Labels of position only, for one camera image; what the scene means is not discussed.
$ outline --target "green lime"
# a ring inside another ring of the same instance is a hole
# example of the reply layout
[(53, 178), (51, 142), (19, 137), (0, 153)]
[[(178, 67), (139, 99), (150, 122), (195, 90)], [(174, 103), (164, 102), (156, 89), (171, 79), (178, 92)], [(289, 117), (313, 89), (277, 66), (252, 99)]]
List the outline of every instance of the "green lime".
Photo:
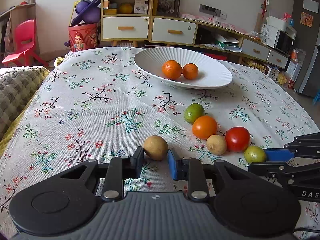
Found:
[(250, 146), (244, 151), (244, 158), (247, 161), (247, 163), (263, 163), (267, 159), (267, 155), (258, 146)]
[(184, 120), (186, 120), (188, 123), (193, 124), (195, 120), (197, 120), (199, 117), (204, 115), (204, 108), (201, 106), (201, 104), (191, 104), (187, 107), (187, 109), (184, 111)]

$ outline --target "microwave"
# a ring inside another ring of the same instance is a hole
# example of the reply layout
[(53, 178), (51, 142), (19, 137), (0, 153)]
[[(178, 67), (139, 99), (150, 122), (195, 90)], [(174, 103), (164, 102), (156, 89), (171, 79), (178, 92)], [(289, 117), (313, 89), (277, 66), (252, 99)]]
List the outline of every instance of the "microwave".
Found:
[(261, 29), (261, 36), (266, 37), (265, 43), (283, 52), (286, 55), (291, 55), (293, 50), (294, 39), (286, 32), (279, 30), (271, 25), (263, 24)]

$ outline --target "floral tablecloth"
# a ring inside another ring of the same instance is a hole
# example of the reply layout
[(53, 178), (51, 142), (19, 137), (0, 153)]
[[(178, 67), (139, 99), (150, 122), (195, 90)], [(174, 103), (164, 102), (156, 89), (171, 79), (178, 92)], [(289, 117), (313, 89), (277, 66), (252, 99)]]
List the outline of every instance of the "floral tablecloth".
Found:
[[(15, 233), (8, 207), (18, 191), (87, 159), (107, 163), (132, 155), (150, 135), (162, 136), (181, 157), (209, 164), (221, 158), (246, 169), (242, 153), (212, 155), (205, 141), (191, 133), (183, 116), (191, 103), (203, 105), (217, 120), (218, 134), (244, 126), (251, 145), (262, 148), (283, 147), (296, 135), (319, 131), (296, 101), (257, 70), (221, 61), (233, 75), (231, 84), (216, 90), (186, 89), (140, 71), (133, 63), (138, 51), (110, 47), (72, 53), (44, 81), (0, 161), (0, 224), (7, 237)], [(310, 162), (315, 160), (292, 159), (290, 164)], [(167, 161), (147, 160), (141, 177), (126, 180), (124, 186), (185, 191), (187, 182), (170, 178)], [(214, 194), (210, 181), (208, 186)], [(301, 205), (298, 226), (318, 227), (317, 204)]]

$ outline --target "electrical outlet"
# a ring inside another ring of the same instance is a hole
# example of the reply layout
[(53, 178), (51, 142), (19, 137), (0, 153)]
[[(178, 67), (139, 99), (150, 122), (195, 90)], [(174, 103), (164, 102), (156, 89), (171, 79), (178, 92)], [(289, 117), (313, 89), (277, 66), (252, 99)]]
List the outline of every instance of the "electrical outlet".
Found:
[(217, 17), (220, 17), (221, 10), (218, 10), (216, 8), (213, 8), (204, 4), (200, 4), (199, 12), (203, 12), (211, 16), (215, 15)]
[(220, 18), (225, 20), (227, 18), (227, 13), (221, 11)]

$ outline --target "tomato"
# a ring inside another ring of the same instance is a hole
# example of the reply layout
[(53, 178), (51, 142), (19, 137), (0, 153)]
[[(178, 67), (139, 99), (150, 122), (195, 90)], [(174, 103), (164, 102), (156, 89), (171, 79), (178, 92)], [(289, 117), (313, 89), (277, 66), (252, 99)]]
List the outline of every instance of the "tomato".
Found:
[(217, 122), (212, 117), (204, 115), (199, 117), (192, 126), (193, 134), (202, 140), (207, 140), (217, 132)]
[(250, 133), (244, 127), (233, 127), (226, 133), (227, 149), (231, 152), (243, 152), (249, 146)]

